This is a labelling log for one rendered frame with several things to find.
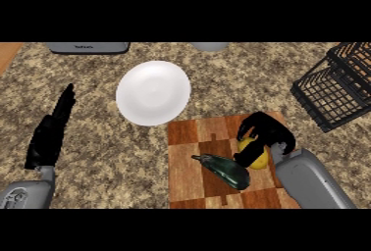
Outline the white oval plate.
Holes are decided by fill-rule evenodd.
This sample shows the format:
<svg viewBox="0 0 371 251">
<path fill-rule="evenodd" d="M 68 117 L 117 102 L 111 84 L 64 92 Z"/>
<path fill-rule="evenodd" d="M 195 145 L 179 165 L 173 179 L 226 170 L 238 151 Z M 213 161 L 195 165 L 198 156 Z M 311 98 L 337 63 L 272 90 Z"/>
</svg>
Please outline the white oval plate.
<svg viewBox="0 0 371 251">
<path fill-rule="evenodd" d="M 132 123 L 158 126 L 179 116 L 190 96 L 184 69 L 167 61 L 148 61 L 124 74 L 116 89 L 116 105 Z"/>
</svg>

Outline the grey flat appliance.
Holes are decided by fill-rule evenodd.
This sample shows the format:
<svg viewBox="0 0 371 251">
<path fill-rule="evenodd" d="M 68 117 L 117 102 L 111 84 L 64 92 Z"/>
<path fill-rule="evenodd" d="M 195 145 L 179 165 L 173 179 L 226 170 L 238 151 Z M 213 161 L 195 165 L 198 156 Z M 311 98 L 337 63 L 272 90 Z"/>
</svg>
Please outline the grey flat appliance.
<svg viewBox="0 0 371 251">
<path fill-rule="evenodd" d="M 129 42 L 48 42 L 56 54 L 120 54 L 129 50 Z"/>
</svg>

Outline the pale grey round object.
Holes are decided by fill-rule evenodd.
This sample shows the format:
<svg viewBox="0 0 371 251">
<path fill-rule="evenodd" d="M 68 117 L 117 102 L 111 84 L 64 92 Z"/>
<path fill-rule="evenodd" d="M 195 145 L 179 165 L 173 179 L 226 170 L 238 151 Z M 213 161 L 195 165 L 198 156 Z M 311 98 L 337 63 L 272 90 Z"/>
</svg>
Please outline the pale grey round object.
<svg viewBox="0 0 371 251">
<path fill-rule="evenodd" d="M 200 51 L 216 52 L 224 50 L 229 43 L 228 42 L 192 42 L 191 44 Z"/>
</svg>

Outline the yellow lemon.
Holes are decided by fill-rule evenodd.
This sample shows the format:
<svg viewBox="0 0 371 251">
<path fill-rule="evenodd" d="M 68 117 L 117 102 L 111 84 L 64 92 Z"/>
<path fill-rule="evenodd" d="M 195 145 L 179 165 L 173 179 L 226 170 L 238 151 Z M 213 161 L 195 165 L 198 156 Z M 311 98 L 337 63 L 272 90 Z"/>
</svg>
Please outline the yellow lemon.
<svg viewBox="0 0 371 251">
<path fill-rule="evenodd" d="M 249 144 L 255 141 L 253 138 L 246 137 L 240 142 L 238 142 L 238 150 L 243 151 L 246 149 L 246 147 L 249 146 Z M 268 160 L 269 160 L 269 156 L 268 156 L 268 152 L 263 152 L 260 154 L 260 156 L 258 157 L 258 159 L 253 161 L 250 168 L 255 170 L 260 170 L 266 168 L 268 165 Z"/>
</svg>

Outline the dark green eggplant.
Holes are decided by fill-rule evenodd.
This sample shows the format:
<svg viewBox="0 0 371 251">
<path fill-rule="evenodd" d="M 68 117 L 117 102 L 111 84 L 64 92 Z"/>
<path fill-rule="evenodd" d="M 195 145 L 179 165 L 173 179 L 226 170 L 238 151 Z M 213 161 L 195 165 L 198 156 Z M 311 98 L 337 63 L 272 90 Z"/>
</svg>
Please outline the dark green eggplant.
<svg viewBox="0 0 371 251">
<path fill-rule="evenodd" d="M 216 174 L 225 183 L 237 190 L 246 190 L 250 186 L 250 173 L 232 160 L 212 154 L 191 156 L 194 160 Z"/>
</svg>

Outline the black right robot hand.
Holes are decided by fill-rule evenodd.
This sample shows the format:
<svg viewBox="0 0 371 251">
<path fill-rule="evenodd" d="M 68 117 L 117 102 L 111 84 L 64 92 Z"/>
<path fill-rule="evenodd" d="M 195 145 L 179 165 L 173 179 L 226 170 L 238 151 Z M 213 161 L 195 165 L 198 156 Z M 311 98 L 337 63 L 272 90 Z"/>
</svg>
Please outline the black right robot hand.
<svg viewBox="0 0 371 251">
<path fill-rule="evenodd" d="M 234 155 L 237 163 L 247 168 L 263 153 L 263 146 L 271 147 L 275 143 L 286 144 L 283 154 L 287 155 L 296 148 L 296 138 L 284 124 L 265 112 L 255 112 L 240 125 L 237 139 L 243 140 L 252 131 L 250 137 L 256 140 L 246 149 Z"/>
</svg>

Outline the brown wooden panel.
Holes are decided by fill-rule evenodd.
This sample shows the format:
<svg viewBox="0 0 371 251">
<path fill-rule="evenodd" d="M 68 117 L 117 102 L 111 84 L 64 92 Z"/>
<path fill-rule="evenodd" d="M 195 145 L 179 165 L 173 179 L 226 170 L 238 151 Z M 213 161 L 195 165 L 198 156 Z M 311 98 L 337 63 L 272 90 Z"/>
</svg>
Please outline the brown wooden panel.
<svg viewBox="0 0 371 251">
<path fill-rule="evenodd" d="M 22 42 L 0 42 L 0 75 L 6 72 L 22 46 Z"/>
</svg>

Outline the checkered wooden cutting board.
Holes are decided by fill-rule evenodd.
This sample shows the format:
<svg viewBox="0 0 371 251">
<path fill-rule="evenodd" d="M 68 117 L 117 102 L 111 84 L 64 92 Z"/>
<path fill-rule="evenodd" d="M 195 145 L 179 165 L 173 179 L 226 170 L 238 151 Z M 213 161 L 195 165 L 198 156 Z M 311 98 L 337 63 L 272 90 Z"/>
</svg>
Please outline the checkered wooden cutting board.
<svg viewBox="0 0 371 251">
<path fill-rule="evenodd" d="M 231 158 L 237 133 L 249 114 L 169 123 L 169 185 L 172 209 L 299 209 L 275 177 L 275 165 L 249 169 L 252 185 L 234 189 L 191 157 L 204 153 Z"/>
</svg>

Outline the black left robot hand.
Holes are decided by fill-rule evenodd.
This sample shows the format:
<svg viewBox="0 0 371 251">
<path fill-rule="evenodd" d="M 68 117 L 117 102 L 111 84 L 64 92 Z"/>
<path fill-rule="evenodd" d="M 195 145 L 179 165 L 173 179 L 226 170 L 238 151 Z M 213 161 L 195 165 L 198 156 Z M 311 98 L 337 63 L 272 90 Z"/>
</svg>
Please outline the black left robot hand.
<svg viewBox="0 0 371 251">
<path fill-rule="evenodd" d="M 70 83 L 59 96 L 52 114 L 43 117 L 36 128 L 27 153 L 25 168 L 28 170 L 42 166 L 54 166 L 56 163 L 74 104 L 74 84 Z"/>
</svg>

